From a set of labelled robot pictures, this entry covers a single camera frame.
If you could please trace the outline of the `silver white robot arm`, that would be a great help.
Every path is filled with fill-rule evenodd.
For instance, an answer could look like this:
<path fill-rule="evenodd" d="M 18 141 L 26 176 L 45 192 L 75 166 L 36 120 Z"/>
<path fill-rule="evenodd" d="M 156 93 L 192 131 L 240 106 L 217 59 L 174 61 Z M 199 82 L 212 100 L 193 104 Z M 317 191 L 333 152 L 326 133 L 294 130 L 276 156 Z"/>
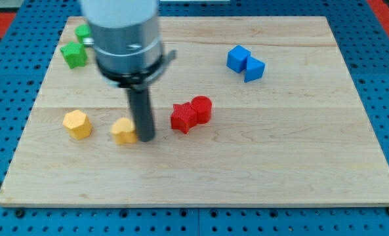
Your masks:
<path fill-rule="evenodd" d="M 110 84 L 125 89 L 136 133 L 142 142 L 155 137 L 149 87 L 176 58 L 164 51 L 157 0 L 80 0 L 92 37 L 100 73 Z"/>

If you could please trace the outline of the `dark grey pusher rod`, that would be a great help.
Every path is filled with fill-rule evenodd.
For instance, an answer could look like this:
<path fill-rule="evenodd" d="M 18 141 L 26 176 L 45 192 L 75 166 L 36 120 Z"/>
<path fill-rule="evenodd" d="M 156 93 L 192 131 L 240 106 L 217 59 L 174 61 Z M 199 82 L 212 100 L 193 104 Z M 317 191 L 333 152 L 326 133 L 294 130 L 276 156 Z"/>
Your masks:
<path fill-rule="evenodd" d="M 149 90 L 128 89 L 127 97 L 129 99 L 138 139 L 141 142 L 153 140 L 155 126 Z"/>

